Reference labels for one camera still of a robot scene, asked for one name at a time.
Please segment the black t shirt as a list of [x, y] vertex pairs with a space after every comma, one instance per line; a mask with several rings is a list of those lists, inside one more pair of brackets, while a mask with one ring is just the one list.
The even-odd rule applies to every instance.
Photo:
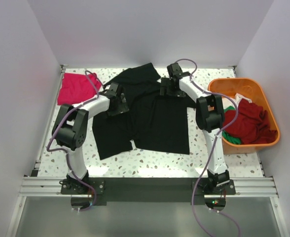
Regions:
[[139, 149], [189, 154], [187, 108], [189, 96], [160, 95], [161, 76], [152, 63], [129, 68], [108, 83], [124, 89], [129, 111], [113, 117], [106, 112], [93, 118], [93, 134], [101, 160]]

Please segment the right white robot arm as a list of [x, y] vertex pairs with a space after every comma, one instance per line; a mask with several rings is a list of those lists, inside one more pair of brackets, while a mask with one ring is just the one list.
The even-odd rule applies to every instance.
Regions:
[[177, 62], [168, 65], [167, 71], [169, 76], [161, 79], [160, 95], [189, 96], [195, 102], [197, 126], [205, 137], [209, 158], [203, 171], [207, 177], [199, 179], [197, 188], [205, 194], [218, 194], [230, 182], [222, 145], [222, 96], [198, 85], [192, 79], [193, 74], [184, 72]]

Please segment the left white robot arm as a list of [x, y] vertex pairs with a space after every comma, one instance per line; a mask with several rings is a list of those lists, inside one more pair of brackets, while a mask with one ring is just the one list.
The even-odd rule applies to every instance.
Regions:
[[52, 137], [47, 145], [48, 152], [62, 151], [66, 154], [68, 173], [60, 182], [62, 190], [96, 197], [98, 192], [89, 180], [89, 172], [84, 163], [82, 146], [86, 140], [88, 122], [94, 116], [105, 112], [116, 116], [128, 112], [123, 86], [113, 82], [110, 87], [84, 102], [63, 104], [52, 129]]

